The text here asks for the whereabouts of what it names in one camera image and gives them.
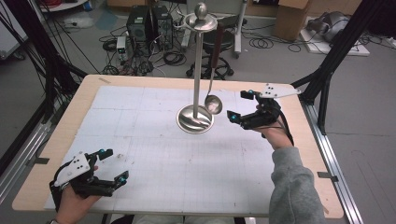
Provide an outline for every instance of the human arm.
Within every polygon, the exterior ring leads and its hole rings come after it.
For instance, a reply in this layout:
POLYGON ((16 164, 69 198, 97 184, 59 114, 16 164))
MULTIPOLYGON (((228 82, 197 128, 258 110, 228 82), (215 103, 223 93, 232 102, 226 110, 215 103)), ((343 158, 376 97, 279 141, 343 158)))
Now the human arm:
POLYGON ((280 122, 255 130, 264 134, 275 150, 271 175, 275 189, 270 201, 269 222, 326 223, 314 176, 303 166, 298 148, 292 145, 280 122))

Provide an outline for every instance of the human hand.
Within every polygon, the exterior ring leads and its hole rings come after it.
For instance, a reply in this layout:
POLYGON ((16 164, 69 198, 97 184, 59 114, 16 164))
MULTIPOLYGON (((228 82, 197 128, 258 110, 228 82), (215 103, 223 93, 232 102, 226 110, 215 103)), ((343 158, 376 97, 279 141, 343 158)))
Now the human hand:
POLYGON ((253 129, 253 131, 263 134, 274 150, 293 146, 286 134, 285 126, 281 118, 277 118, 277 122, 271 125, 261 126, 253 129))
POLYGON ((101 196, 89 196, 83 199, 74 192, 70 185, 67 185, 62 192, 61 205, 55 217, 56 222, 60 224, 77 223, 87 215, 88 210, 100 198, 101 196))

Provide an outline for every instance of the power supply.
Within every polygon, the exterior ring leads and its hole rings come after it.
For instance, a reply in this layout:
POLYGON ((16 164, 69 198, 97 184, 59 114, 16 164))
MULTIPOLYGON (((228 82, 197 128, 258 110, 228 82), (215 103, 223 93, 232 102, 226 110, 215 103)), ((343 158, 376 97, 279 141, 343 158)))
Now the power supply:
POLYGON ((120 61, 125 62, 128 60, 128 51, 126 36, 117 37, 117 53, 119 55, 120 61))

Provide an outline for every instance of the round metal base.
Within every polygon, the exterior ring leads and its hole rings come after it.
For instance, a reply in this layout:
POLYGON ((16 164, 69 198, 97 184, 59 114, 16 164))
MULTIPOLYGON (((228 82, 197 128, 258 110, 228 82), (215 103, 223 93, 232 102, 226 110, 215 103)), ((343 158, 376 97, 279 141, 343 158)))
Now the round metal base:
POLYGON ((213 122, 213 115, 201 105, 198 105, 197 118, 193 116, 193 105, 186 105, 177 112, 177 125, 186 133, 204 133, 213 122))

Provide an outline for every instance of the robotic hand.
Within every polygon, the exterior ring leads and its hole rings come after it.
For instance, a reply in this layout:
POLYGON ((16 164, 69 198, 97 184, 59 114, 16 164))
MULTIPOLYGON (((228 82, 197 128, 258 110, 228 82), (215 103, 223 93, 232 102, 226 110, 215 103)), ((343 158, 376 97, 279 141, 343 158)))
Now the robotic hand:
POLYGON ((111 197, 116 189, 126 184, 126 179, 129 177, 128 171, 114 177, 114 181, 100 180, 93 175, 97 158, 101 161, 111 155, 113 155, 112 149, 100 149, 92 154, 80 152, 73 160, 58 169, 54 179, 49 182, 56 211, 59 209, 62 191, 67 184, 70 184, 74 192, 82 198, 90 195, 111 197))
POLYGON ((290 134, 289 125, 286 121, 286 117, 280 110, 279 103, 274 100, 278 97, 284 97, 293 94, 299 94, 299 90, 284 88, 274 84, 267 83, 262 92, 259 91, 241 91, 241 98, 253 100, 256 99, 259 103, 259 108, 251 114, 241 116, 240 114, 227 111, 227 118, 231 123, 239 124, 245 130, 256 129, 261 126, 269 126, 277 122, 277 118, 280 116, 283 120, 283 124, 280 123, 282 128, 285 130, 286 135, 290 141, 294 144, 292 136, 290 134))

